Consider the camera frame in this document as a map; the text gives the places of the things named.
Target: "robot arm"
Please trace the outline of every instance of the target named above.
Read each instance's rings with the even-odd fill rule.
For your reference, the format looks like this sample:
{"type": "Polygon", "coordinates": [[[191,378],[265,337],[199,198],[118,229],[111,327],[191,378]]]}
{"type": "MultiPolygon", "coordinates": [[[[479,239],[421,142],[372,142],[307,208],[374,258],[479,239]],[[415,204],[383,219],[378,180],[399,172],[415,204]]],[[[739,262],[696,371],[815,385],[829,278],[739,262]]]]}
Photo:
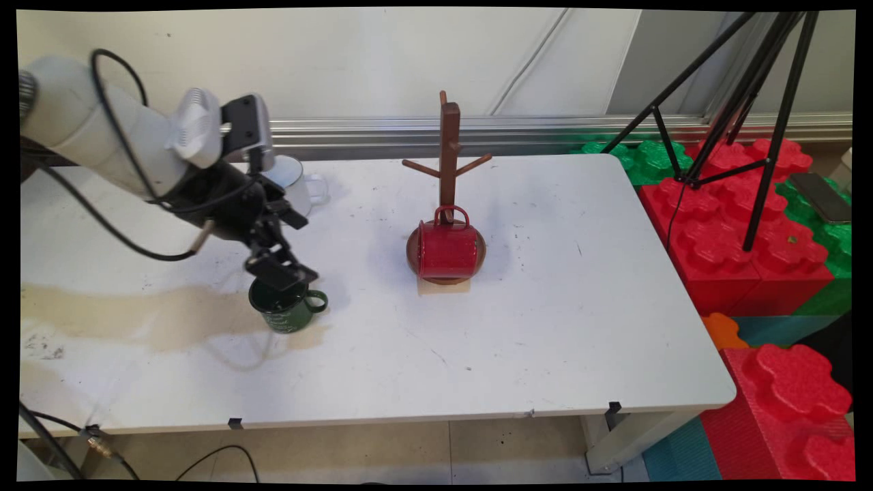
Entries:
{"type": "Polygon", "coordinates": [[[251,249],[245,269],[273,288],[284,290],[318,278],[294,258],[280,230],[280,221],[299,229],[306,218],[284,199],[282,188],[260,175],[272,167],[273,152],[269,117],[257,94],[219,107],[208,91],[191,89],[167,118],[106,85],[103,93],[119,135],[86,66],[45,57],[20,71],[18,78],[21,136],[147,201],[157,197],[177,217],[200,228],[209,224],[213,235],[242,242],[251,249]],[[222,135],[224,123],[230,131],[222,135]],[[234,151],[244,152],[248,175],[223,159],[234,151]]]}

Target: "green mug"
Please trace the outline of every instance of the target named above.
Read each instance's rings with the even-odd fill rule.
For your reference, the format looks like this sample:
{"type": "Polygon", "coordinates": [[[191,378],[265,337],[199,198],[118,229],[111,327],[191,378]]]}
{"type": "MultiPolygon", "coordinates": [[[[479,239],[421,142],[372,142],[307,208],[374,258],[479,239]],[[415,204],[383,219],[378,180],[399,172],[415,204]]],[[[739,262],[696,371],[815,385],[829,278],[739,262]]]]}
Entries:
{"type": "Polygon", "coordinates": [[[280,292],[255,280],[249,288],[249,303],[261,313],[270,329],[287,334],[306,327],[313,314],[323,312],[327,308],[327,295],[310,290],[306,283],[298,283],[280,292]],[[314,306],[307,298],[317,298],[324,303],[314,306]]]}

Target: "white table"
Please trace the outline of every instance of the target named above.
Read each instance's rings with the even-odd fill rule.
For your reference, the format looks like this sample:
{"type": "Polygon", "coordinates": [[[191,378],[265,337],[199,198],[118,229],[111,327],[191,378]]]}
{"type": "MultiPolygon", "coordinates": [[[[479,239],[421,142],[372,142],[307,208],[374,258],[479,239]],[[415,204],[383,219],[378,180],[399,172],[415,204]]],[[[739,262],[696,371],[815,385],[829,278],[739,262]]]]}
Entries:
{"type": "MultiPolygon", "coordinates": [[[[419,159],[436,167],[436,159],[419,159]]],[[[34,411],[107,432],[169,432],[632,413],[587,431],[592,468],[632,458],[735,395],[619,162],[498,157],[457,182],[485,237],[479,274],[419,282],[404,247],[437,180],[397,160],[312,162],[332,200],[285,228],[330,307],[293,335],[248,304],[248,250],[142,257],[47,175],[21,186],[21,389],[34,411]]],[[[187,250],[197,229],[66,168],[135,242],[187,250]]],[[[56,434],[65,429],[47,427],[56,434]]],[[[32,435],[19,420],[19,435],[32,435]]]]}

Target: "red mug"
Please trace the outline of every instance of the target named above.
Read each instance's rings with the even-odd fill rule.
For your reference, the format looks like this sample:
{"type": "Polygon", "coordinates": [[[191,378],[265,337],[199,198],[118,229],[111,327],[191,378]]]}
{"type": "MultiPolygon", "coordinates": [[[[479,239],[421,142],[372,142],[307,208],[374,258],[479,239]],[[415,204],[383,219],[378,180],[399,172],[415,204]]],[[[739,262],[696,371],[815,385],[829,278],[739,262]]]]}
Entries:
{"type": "Polygon", "coordinates": [[[460,207],[440,206],[434,212],[434,223],[418,223],[419,278],[470,278],[476,272],[477,256],[476,229],[460,207]],[[466,223],[440,223],[444,210],[460,211],[466,223]]]}

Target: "wooden mug stand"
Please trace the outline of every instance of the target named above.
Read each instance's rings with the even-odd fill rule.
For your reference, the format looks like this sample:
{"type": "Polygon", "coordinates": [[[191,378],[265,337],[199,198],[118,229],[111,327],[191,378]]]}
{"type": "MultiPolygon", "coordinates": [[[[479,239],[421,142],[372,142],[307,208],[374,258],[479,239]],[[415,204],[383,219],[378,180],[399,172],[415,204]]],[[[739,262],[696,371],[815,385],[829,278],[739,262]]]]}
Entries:
{"type": "MultiPolygon", "coordinates": [[[[446,100],[444,90],[441,90],[439,93],[439,101],[439,170],[433,170],[420,163],[405,159],[402,163],[410,169],[418,170],[428,176],[439,179],[439,204],[443,206],[455,204],[455,179],[491,160],[491,154],[485,154],[461,169],[457,167],[457,154],[461,152],[461,144],[458,143],[461,133],[461,108],[456,102],[448,102],[446,100]]],[[[443,211],[439,217],[440,222],[452,223],[452,215],[451,210],[443,211]]],[[[476,271],[478,271],[483,261],[485,261],[485,239],[482,238],[482,234],[478,231],[476,232],[476,244],[479,250],[476,264],[476,271]]],[[[418,227],[409,235],[409,239],[406,241],[406,259],[412,271],[418,274],[418,227]]],[[[425,278],[425,280],[437,285],[456,285],[467,280],[467,278],[425,278]]]]}

